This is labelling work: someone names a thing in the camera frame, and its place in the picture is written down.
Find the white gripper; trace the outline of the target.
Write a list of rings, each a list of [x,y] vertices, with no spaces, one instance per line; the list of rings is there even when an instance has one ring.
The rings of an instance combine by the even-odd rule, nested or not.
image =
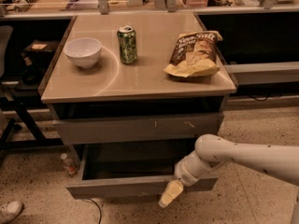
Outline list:
[[[183,186],[190,187],[199,180],[199,178],[193,176],[181,162],[178,162],[175,166],[174,178],[176,180],[172,180],[167,184],[160,198],[159,205],[162,208],[166,208],[179,196],[184,190]]]

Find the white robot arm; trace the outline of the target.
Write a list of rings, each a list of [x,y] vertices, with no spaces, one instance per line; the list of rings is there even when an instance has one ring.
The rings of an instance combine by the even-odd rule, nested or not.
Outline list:
[[[185,187],[198,182],[202,175],[234,162],[265,175],[299,186],[299,147],[235,143],[214,134],[201,135],[194,151],[175,165],[159,205],[166,208]]]

